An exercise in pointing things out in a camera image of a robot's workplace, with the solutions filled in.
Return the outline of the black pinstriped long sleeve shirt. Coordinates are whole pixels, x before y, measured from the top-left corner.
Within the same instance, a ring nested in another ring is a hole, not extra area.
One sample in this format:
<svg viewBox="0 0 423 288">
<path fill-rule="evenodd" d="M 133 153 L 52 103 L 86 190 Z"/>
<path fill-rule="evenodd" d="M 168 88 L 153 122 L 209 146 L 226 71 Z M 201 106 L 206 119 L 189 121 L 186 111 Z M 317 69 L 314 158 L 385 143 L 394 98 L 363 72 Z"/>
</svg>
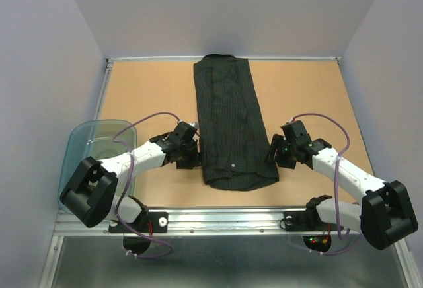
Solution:
<svg viewBox="0 0 423 288">
<path fill-rule="evenodd" d="M 278 182 L 248 60 L 207 55 L 194 64 L 194 86 L 204 182 L 244 192 Z"/>
</svg>

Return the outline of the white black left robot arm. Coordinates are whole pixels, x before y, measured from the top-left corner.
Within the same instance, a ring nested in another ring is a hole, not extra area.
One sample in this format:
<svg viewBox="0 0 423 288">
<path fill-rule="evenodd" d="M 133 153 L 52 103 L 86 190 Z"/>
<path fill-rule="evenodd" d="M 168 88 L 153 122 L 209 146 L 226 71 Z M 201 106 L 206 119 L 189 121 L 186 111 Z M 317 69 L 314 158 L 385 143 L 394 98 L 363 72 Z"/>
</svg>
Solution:
<svg viewBox="0 0 423 288">
<path fill-rule="evenodd" d="M 147 223 L 146 207 L 118 188 L 148 170 L 181 161 L 196 151 L 194 139 L 198 123 L 179 121 L 172 132 L 151 138 L 142 146 L 118 156 L 96 160 L 83 159 L 59 196 L 86 227 L 104 220 L 124 221 L 132 231 L 142 230 Z"/>
</svg>

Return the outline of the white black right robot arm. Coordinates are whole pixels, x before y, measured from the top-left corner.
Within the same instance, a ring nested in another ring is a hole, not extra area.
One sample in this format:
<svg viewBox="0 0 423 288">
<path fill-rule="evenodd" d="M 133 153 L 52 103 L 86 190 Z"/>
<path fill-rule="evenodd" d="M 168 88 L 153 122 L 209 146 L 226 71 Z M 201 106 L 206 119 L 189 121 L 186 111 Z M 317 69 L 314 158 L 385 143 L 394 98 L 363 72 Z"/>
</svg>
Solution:
<svg viewBox="0 0 423 288">
<path fill-rule="evenodd" d="M 287 232 L 321 231 L 339 227 L 360 233 L 378 250 L 384 250 L 418 230 L 418 221 L 408 190 L 398 180 L 386 182 L 346 160 L 323 139 L 311 139 L 302 121 L 282 126 L 272 137 L 266 160 L 281 168 L 298 163 L 326 176 L 334 189 L 343 189 L 354 203 L 338 195 L 313 197 L 304 210 L 293 211 L 281 221 Z"/>
</svg>

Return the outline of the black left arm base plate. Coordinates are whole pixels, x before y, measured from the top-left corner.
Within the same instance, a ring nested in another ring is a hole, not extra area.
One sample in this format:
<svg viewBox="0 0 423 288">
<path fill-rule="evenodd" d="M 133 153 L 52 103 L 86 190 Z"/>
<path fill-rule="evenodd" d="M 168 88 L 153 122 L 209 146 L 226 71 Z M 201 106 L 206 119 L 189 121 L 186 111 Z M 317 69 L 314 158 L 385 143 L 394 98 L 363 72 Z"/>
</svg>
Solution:
<svg viewBox="0 0 423 288">
<path fill-rule="evenodd" d="M 129 227 L 140 233 L 166 233 L 169 222 L 169 214 L 164 211 L 149 211 L 141 213 L 133 223 L 127 222 Z M 117 225 L 108 227 L 108 232 L 112 234 L 123 234 L 133 232 L 118 222 Z"/>
</svg>

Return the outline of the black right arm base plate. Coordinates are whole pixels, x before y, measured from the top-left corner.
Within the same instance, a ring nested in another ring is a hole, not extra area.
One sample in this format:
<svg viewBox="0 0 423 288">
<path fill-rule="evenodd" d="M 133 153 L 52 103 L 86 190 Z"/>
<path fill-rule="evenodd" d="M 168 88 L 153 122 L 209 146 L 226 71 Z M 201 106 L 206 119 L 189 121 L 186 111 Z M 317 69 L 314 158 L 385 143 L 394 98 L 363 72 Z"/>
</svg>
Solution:
<svg viewBox="0 0 423 288">
<path fill-rule="evenodd" d="M 279 226 L 287 232 L 336 230 L 333 222 L 324 222 L 317 212 L 307 210 L 285 211 L 279 216 Z"/>
</svg>

